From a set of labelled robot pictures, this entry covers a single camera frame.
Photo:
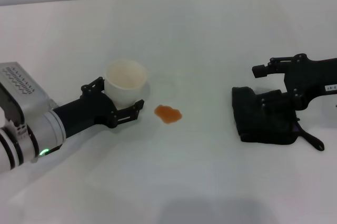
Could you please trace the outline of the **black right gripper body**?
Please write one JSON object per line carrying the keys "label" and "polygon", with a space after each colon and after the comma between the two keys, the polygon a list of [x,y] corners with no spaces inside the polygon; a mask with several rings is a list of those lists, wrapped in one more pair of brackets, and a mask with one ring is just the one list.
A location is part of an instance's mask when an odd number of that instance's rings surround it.
{"label": "black right gripper body", "polygon": [[284,75],[284,84],[296,110],[305,110],[320,96],[336,94],[336,59],[313,61],[299,54]]}

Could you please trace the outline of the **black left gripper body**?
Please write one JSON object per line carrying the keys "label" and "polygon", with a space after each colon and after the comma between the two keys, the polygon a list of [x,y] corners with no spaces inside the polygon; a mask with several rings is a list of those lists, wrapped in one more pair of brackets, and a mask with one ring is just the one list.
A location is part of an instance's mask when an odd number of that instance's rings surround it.
{"label": "black left gripper body", "polygon": [[82,95],[53,112],[61,120],[67,138],[97,124],[111,129],[117,127],[116,107],[103,93]]}

